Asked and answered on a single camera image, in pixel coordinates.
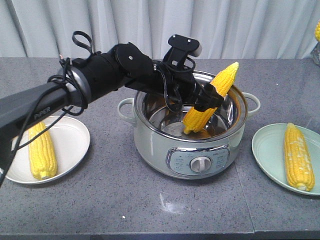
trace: curtain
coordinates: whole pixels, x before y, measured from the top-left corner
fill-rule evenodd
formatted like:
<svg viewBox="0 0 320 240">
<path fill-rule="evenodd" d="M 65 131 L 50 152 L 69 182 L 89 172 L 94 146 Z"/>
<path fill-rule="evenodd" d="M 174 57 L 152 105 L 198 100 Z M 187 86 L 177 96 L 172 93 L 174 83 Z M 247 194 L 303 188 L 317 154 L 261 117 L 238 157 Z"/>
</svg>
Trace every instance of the curtain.
<svg viewBox="0 0 320 240">
<path fill-rule="evenodd" d="M 201 59 L 302 59 L 319 19 L 319 0 L 0 0 L 0 57 L 84 58 L 83 31 L 95 51 L 131 42 L 153 59 L 173 34 L 197 39 Z"/>
</svg>

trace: control knob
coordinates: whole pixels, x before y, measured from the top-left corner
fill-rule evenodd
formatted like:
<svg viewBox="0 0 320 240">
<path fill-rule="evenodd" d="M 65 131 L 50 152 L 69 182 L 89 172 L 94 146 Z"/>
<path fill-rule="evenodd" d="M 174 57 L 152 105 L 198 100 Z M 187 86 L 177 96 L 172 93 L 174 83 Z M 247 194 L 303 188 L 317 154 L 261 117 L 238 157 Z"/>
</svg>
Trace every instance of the control knob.
<svg viewBox="0 0 320 240">
<path fill-rule="evenodd" d="M 207 156 L 198 156 L 190 161 L 190 168 L 196 173 L 207 171 L 211 167 L 211 160 Z"/>
</svg>

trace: stainless steel pot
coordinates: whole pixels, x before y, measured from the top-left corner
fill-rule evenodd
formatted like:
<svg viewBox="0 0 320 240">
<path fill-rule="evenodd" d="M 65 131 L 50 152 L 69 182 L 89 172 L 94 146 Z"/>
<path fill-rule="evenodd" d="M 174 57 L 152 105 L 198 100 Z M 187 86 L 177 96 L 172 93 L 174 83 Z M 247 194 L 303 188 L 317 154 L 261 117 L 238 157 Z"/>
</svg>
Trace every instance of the stainless steel pot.
<svg viewBox="0 0 320 240">
<path fill-rule="evenodd" d="M 211 82 L 214 75 L 195 71 L 199 82 Z M 248 111 L 246 98 L 256 108 Z M 132 105 L 132 116 L 121 108 Z M 260 109 L 259 99 L 232 86 L 221 107 L 198 133 L 185 135 L 182 123 L 190 106 L 170 111 L 161 96 L 138 92 L 118 104 L 121 119 L 134 127 L 134 142 L 143 159 L 159 172 L 179 179 L 203 179 L 225 170 L 236 158 L 245 122 Z"/>
</svg>

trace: table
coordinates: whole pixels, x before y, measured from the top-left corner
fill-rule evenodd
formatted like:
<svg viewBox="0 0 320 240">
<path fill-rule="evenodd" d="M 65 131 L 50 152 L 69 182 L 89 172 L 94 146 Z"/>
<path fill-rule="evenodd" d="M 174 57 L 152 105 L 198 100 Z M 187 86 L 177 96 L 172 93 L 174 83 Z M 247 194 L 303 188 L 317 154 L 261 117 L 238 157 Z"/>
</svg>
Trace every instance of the table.
<svg viewBox="0 0 320 240">
<path fill-rule="evenodd" d="M 117 115 L 118 103 L 136 94 L 123 87 L 76 117 L 91 143 L 72 172 L 39 185 L 4 181 L 0 239 L 319 239 L 320 198 L 273 182 L 251 142 L 259 128 L 289 121 L 320 134 L 320 68 L 309 58 L 195 61 L 196 70 L 213 74 L 238 61 L 235 85 L 261 101 L 229 168 L 201 180 L 151 168 L 135 148 L 132 125 Z M 59 68 L 55 58 L 0 58 L 0 98 L 44 84 Z"/>
</svg>

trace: corn cob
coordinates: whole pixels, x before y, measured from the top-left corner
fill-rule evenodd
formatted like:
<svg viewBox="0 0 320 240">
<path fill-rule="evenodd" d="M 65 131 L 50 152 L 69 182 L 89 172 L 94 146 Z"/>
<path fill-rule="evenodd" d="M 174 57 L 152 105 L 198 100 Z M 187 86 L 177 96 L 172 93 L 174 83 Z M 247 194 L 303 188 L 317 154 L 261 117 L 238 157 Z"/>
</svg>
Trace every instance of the corn cob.
<svg viewBox="0 0 320 240">
<path fill-rule="evenodd" d="M 290 186 L 308 192 L 314 187 L 315 176 L 305 137 L 291 122 L 284 134 L 284 163 Z"/>
<path fill-rule="evenodd" d="M 314 30 L 314 37 L 315 39 L 320 42 L 320 20 L 318 21 L 315 30 Z"/>
<path fill-rule="evenodd" d="M 238 68 L 239 63 L 234 62 L 226 69 L 219 72 L 211 81 L 210 84 L 215 87 L 216 92 L 220 96 L 225 97 L 227 95 L 229 89 L 234 84 Z M 201 112 L 192 107 L 183 118 L 183 124 L 185 125 L 183 132 L 189 134 L 191 131 L 195 133 L 201 131 L 216 110 L 217 107 L 209 108 L 206 111 Z"/>
<path fill-rule="evenodd" d="M 45 128 L 46 125 L 43 122 L 29 128 L 29 140 Z M 58 164 L 49 131 L 44 132 L 29 144 L 29 162 L 31 173 L 38 180 L 52 178 L 57 174 Z"/>
</svg>

